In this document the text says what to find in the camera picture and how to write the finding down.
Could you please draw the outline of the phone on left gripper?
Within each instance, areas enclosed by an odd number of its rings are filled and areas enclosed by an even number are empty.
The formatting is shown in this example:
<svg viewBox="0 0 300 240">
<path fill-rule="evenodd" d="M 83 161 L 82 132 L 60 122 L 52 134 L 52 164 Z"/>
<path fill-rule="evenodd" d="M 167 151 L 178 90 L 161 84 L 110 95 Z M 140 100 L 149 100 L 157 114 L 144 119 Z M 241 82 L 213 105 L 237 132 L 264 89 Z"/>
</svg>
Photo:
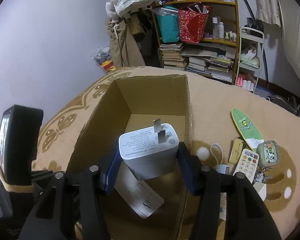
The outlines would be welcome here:
<svg viewBox="0 0 300 240">
<path fill-rule="evenodd" d="M 31 185 L 31 165 L 37 157 L 43 116 L 43 110 L 21 105 L 13 105 L 2 114 L 0 171 L 7 184 Z"/>
</svg>

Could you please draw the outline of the brown cardboard box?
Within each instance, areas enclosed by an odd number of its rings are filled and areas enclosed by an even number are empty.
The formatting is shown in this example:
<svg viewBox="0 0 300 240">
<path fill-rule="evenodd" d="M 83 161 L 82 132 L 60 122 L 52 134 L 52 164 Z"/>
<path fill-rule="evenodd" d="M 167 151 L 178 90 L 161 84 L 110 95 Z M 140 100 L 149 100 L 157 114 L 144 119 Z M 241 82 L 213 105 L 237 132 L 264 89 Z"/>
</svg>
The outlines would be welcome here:
<svg viewBox="0 0 300 240">
<path fill-rule="evenodd" d="M 125 132 L 153 125 L 155 119 L 175 129 L 180 141 L 190 146 L 192 124 L 190 96 L 185 75 L 135 76 L 96 85 L 92 97 L 98 101 L 82 129 L 67 171 L 83 171 L 114 146 Z M 117 193 L 102 198 L 112 239 L 177 239 L 183 221 L 187 191 L 178 167 L 153 178 L 149 186 L 164 204 L 147 219 L 140 218 Z"/>
</svg>

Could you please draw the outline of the beige rectangular tag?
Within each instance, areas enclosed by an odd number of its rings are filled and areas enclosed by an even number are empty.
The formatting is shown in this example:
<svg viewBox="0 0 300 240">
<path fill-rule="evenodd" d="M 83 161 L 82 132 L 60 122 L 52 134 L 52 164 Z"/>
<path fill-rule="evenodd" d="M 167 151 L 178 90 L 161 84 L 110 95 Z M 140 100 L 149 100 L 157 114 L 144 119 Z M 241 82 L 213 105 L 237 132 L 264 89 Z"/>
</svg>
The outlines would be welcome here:
<svg viewBox="0 0 300 240">
<path fill-rule="evenodd" d="M 243 149 L 245 149 L 244 140 L 242 138 L 235 138 L 232 142 L 229 163 L 237 164 Z"/>
</svg>

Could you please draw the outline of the beige patterned rug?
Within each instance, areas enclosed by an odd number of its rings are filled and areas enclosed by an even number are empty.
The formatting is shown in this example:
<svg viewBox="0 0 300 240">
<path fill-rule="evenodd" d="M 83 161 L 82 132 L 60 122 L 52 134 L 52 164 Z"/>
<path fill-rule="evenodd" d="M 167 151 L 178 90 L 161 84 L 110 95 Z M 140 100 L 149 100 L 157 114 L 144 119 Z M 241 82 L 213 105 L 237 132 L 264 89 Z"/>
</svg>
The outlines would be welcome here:
<svg viewBox="0 0 300 240">
<path fill-rule="evenodd" d="M 119 136 L 152 126 L 175 129 L 192 154 L 212 148 L 230 163 L 232 141 L 246 139 L 274 166 L 264 201 L 282 239 L 300 224 L 300 118 L 242 88 L 197 74 L 154 67 L 111 71 L 59 111 L 42 129 L 34 170 L 77 173 L 107 153 Z"/>
</svg>

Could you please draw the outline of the light blue device with loop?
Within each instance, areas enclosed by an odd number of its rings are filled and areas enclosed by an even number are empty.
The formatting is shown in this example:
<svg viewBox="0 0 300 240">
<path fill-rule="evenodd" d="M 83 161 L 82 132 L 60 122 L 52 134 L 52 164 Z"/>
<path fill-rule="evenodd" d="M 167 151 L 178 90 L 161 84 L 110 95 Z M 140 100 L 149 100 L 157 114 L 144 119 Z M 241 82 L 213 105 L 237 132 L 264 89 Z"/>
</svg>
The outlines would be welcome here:
<svg viewBox="0 0 300 240">
<path fill-rule="evenodd" d="M 213 152 L 213 148 L 216 147 L 220 152 L 220 158 L 218 159 L 217 156 Z M 228 165 L 223 164 L 224 154 L 223 149 L 218 143 L 213 143 L 210 146 L 210 154 L 213 156 L 214 160 L 216 161 L 216 166 L 214 169 L 220 174 L 229 174 L 230 167 Z"/>
</svg>

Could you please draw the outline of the white remote control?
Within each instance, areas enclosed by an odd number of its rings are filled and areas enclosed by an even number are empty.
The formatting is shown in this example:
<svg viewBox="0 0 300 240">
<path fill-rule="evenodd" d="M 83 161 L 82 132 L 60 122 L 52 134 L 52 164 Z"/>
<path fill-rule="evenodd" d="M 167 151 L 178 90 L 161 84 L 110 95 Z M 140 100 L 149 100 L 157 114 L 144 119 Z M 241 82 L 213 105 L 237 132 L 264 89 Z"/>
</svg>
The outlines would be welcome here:
<svg viewBox="0 0 300 240">
<path fill-rule="evenodd" d="M 258 166 L 258 161 L 259 156 L 254 151 L 245 148 L 241 153 L 233 175 L 241 172 L 251 183 L 253 183 Z"/>
</svg>

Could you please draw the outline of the teal bag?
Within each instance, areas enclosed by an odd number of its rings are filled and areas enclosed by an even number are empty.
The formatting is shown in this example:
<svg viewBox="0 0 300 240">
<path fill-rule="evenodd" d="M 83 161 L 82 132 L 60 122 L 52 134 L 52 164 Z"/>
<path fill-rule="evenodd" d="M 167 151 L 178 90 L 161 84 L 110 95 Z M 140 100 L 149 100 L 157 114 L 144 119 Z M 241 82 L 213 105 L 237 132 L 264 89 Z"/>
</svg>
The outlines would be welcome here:
<svg viewBox="0 0 300 240">
<path fill-rule="evenodd" d="M 175 43 L 179 41 L 179 14 L 178 10 L 171 6 L 163 6 L 152 9 L 156 15 L 162 41 Z"/>
</svg>

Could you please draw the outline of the green earbud case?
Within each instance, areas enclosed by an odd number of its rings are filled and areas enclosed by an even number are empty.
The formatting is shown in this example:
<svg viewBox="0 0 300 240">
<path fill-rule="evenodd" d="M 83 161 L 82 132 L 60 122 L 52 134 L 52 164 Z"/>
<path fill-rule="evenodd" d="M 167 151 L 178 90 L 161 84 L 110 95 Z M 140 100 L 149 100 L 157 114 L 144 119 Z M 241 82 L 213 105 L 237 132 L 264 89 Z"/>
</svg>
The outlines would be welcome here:
<svg viewBox="0 0 300 240">
<path fill-rule="evenodd" d="M 258 165 L 260 168 L 273 167 L 280 161 L 279 149 L 277 143 L 273 140 L 260 143 L 256 153 L 259 156 Z"/>
</svg>

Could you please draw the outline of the white flat box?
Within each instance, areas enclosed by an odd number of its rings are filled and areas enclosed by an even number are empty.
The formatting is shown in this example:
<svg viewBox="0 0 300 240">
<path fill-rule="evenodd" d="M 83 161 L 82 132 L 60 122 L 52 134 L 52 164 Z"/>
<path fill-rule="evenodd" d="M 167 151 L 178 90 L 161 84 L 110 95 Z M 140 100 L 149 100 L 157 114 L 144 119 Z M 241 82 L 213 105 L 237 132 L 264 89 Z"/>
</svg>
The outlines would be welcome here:
<svg viewBox="0 0 300 240">
<path fill-rule="evenodd" d="M 125 163 L 120 165 L 115 190 L 142 219 L 151 216 L 165 202 L 146 182 L 136 180 Z"/>
</svg>

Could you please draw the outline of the plastic bag of toys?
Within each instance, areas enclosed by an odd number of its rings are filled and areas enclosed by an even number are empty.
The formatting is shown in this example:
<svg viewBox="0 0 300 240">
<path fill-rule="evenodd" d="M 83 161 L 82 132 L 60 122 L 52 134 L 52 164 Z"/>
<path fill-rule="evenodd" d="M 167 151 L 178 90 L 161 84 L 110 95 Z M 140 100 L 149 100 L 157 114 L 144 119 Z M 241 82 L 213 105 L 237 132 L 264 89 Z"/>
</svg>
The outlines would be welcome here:
<svg viewBox="0 0 300 240">
<path fill-rule="evenodd" d="M 92 53 L 91 58 L 106 72 L 116 69 L 112 61 L 110 46 L 98 47 L 98 50 Z"/>
</svg>

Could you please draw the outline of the white power adapter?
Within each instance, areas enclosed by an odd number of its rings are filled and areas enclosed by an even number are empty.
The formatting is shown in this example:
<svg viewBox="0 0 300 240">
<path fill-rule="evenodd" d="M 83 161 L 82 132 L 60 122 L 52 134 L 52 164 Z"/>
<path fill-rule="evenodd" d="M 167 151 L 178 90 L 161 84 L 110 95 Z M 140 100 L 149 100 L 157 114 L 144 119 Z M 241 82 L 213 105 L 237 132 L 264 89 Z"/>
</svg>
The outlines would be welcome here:
<svg viewBox="0 0 300 240">
<path fill-rule="evenodd" d="M 174 171 L 179 138 L 171 124 L 154 120 L 153 126 L 119 137 L 119 152 L 137 180 L 148 180 Z"/>
</svg>

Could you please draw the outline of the green mini skateboard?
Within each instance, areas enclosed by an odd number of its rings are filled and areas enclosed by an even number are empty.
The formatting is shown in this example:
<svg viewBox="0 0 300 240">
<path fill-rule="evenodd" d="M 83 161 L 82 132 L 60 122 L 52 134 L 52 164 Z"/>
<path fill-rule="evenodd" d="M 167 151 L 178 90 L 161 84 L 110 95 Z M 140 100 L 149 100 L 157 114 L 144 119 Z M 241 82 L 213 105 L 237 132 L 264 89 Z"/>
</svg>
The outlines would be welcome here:
<svg viewBox="0 0 300 240">
<path fill-rule="evenodd" d="M 243 138 L 247 146 L 252 151 L 256 152 L 258 145 L 264 142 L 264 139 L 256 125 L 246 114 L 237 108 L 233 108 L 231 110 L 231 117 L 240 136 Z"/>
</svg>

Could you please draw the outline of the wooden bookshelf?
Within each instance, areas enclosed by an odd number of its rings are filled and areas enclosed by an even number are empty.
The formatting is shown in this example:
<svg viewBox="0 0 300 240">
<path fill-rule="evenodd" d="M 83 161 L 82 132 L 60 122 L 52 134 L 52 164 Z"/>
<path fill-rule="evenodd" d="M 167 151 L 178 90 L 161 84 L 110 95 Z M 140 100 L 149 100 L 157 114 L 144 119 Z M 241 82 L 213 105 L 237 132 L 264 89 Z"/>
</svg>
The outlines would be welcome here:
<svg viewBox="0 0 300 240">
<path fill-rule="evenodd" d="M 223 22 L 224 30 L 229 33 L 239 34 L 239 11 L 238 0 L 233 2 L 221 1 L 221 0 L 177 0 L 166 2 L 166 6 L 172 6 L 176 9 L 186 10 L 188 5 L 193 3 L 202 3 L 210 7 L 209 17 L 204 28 L 204 33 L 212 31 L 212 18 L 217 17 Z M 235 48 L 235 58 L 232 64 L 232 78 L 229 81 L 230 84 L 236 84 L 236 74 L 238 71 L 238 59 L 239 59 L 239 38 L 207 38 L 203 36 L 199 45 L 203 44 L 223 44 L 229 48 Z"/>
</svg>

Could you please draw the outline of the tan hanging coat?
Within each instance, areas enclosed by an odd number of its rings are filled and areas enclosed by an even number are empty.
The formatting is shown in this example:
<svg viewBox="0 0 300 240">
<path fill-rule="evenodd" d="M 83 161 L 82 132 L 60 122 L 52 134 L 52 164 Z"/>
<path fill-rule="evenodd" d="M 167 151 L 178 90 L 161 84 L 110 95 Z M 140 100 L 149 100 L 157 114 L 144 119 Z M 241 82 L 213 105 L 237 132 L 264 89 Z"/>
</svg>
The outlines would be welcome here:
<svg viewBox="0 0 300 240">
<path fill-rule="evenodd" d="M 145 66 L 142 53 L 134 35 L 144 34 L 137 13 L 129 18 L 106 20 L 110 54 L 115 68 Z"/>
</svg>

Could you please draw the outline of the stack of books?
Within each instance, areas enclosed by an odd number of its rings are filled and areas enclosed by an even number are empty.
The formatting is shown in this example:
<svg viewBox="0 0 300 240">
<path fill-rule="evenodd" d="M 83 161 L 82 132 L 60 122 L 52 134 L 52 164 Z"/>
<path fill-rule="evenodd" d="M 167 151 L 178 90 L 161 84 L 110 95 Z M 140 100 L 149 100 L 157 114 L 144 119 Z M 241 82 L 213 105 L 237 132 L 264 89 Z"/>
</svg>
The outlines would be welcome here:
<svg viewBox="0 0 300 240">
<path fill-rule="evenodd" d="M 183 43 L 163 43 L 159 46 L 163 68 L 184 69 L 189 59 L 182 55 Z"/>
</svg>

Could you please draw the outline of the red gift bag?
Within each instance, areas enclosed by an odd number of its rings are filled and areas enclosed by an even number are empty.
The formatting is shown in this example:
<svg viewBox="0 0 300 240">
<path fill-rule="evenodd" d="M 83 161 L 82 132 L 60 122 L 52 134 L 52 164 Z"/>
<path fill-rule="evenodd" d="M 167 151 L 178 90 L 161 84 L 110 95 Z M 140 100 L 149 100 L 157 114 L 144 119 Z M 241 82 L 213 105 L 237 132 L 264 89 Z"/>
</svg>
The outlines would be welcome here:
<svg viewBox="0 0 300 240">
<path fill-rule="evenodd" d="M 209 12 L 210 6 L 202 2 L 178 10 L 179 36 L 183 42 L 197 44 L 203 39 Z"/>
</svg>

